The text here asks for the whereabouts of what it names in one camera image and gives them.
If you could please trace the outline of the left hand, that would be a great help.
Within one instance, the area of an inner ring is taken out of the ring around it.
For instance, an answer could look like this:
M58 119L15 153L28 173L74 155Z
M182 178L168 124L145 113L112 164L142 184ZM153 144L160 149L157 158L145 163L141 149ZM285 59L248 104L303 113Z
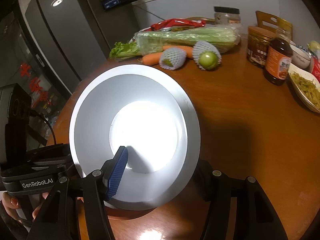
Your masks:
M49 194L48 192L42 193L42 197L40 198L41 202L40 202L39 206L36 207L33 211L33 214L32 214L33 219L36 218L36 216L39 213L39 210L40 210L42 204L44 203L44 200L47 198L48 194ZM7 214L10 217L12 217L14 220L22 223L20 216L17 214L17 211L16 211L21 208L18 200L16 198L10 196L6 191L4 191L2 194L2 203L3 203L3 206L4 206Z

